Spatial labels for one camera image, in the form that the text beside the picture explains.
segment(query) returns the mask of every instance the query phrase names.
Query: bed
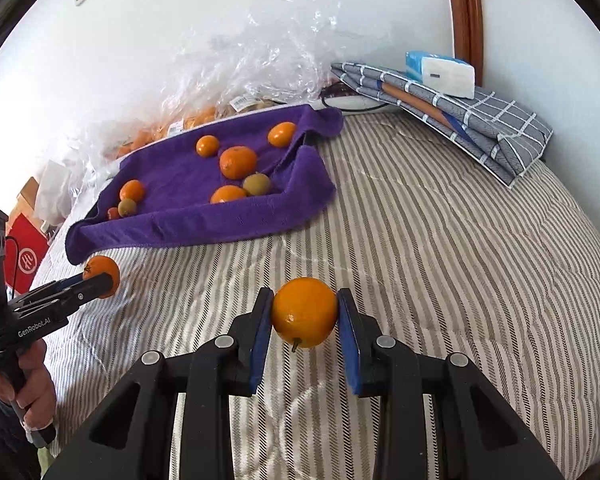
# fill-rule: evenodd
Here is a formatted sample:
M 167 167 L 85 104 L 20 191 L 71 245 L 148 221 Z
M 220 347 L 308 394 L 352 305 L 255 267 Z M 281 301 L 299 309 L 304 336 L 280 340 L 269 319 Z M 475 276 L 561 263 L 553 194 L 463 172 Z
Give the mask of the bed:
M 46 338 L 58 390 L 52 452 L 143 352 L 195 350 L 249 311 L 260 286 L 309 275 L 349 287 L 416 352 L 467 354 L 568 480 L 597 462 L 600 236 L 552 172 L 538 162 L 506 189 L 403 112 L 349 116 L 318 150 L 337 195 L 302 228 L 104 251 L 120 265 L 120 290 Z M 64 236 L 92 205 L 78 200 L 36 283 L 79 271 Z M 371 478 L 378 420 L 378 400 L 347 389 L 336 333 L 298 354 L 273 334 L 256 396 L 231 400 L 236 478 Z M 433 436 L 429 451 L 435 478 Z

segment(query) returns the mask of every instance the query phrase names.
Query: finger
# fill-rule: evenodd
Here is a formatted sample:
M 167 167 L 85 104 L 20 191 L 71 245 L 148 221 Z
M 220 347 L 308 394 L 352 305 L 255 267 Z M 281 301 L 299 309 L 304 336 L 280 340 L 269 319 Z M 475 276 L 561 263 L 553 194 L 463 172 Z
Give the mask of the finger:
M 18 359 L 18 366 L 22 370 L 33 370 L 42 368 L 45 363 L 46 343 L 38 339 Z
M 16 394 L 13 391 L 13 386 L 11 386 L 7 377 L 0 372 L 0 400 L 5 404 L 9 404 L 15 396 Z
M 24 423 L 28 430 L 43 430 L 56 414 L 56 391 L 49 388 L 37 399 L 24 415 Z
M 38 400 L 47 389 L 55 390 L 51 375 L 46 368 L 32 370 L 27 378 L 27 383 L 16 395 L 16 402 L 21 408 L 26 408 Z

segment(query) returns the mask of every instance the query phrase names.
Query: purple towel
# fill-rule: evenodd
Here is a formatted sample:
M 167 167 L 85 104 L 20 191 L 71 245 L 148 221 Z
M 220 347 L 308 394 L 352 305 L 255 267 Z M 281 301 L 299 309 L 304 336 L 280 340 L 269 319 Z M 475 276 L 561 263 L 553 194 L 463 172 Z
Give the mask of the purple towel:
M 271 146 L 267 133 L 285 121 L 298 126 L 291 145 L 286 149 Z M 342 124 L 342 114 L 334 108 L 274 108 L 208 124 L 134 152 L 100 193 L 93 215 L 69 229 L 66 256 L 77 265 L 104 249 L 233 242 L 302 225 L 320 212 L 335 192 L 320 155 L 305 144 L 306 134 L 335 137 Z M 196 153 L 196 142 L 205 135 L 220 140 L 220 152 L 232 146 L 254 150 L 256 170 L 270 177 L 272 193 L 210 204 L 218 187 L 240 186 L 240 182 L 222 176 L 217 156 L 203 158 Z M 107 209 L 118 205 L 120 188 L 135 178 L 146 189 L 138 214 L 108 221 Z

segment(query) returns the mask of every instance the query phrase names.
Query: metal rivet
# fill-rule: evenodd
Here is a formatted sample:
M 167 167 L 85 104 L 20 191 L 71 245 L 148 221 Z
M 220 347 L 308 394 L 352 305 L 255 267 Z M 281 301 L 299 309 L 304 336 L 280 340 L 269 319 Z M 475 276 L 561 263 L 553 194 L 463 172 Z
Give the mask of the metal rivet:
M 149 350 L 142 354 L 142 364 L 155 365 L 160 360 L 160 354 L 155 350 Z
M 216 346 L 218 348 L 229 348 L 232 344 L 234 344 L 234 338 L 230 335 L 219 335 L 216 337 Z
M 459 366 L 461 368 L 469 364 L 469 358 L 466 355 L 461 354 L 460 352 L 451 354 L 449 360 L 451 361 L 451 364 L 453 364 L 454 366 Z
M 395 346 L 395 339 L 390 335 L 381 335 L 376 339 L 376 344 L 380 348 L 393 348 Z

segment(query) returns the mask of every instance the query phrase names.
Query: wall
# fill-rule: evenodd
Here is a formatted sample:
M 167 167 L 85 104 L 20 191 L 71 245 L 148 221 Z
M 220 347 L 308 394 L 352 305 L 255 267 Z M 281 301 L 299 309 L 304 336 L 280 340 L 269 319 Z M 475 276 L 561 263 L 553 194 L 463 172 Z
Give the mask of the wall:
M 184 38 L 240 30 L 252 1 L 38 0 L 0 49 L 0 207 L 85 124 L 150 118 Z M 343 0 L 338 28 L 378 38 L 358 54 L 389 66 L 452 51 L 448 0 Z
M 482 0 L 485 86 L 549 121 L 548 166 L 600 231 L 600 33 L 573 0 Z

